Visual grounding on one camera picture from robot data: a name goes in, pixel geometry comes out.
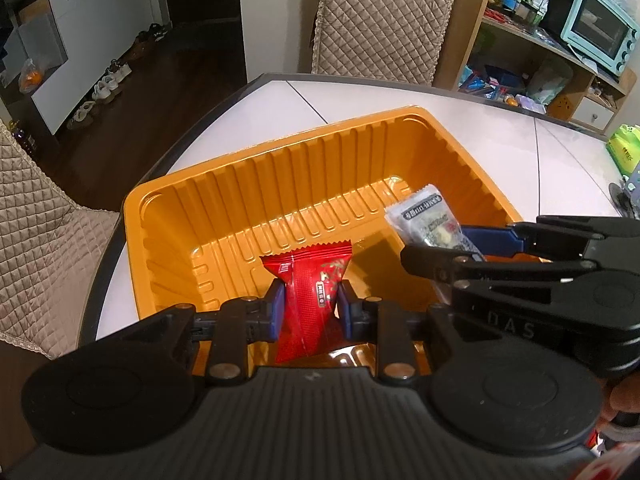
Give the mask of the right hand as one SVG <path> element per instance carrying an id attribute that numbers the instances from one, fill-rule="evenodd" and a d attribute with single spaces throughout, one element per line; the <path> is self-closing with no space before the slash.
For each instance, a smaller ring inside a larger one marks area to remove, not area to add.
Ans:
<path id="1" fill-rule="evenodd" d="M 601 431 L 619 413 L 638 414 L 640 412 L 640 376 L 634 373 L 621 380 L 601 379 L 603 405 L 597 422 Z"/>

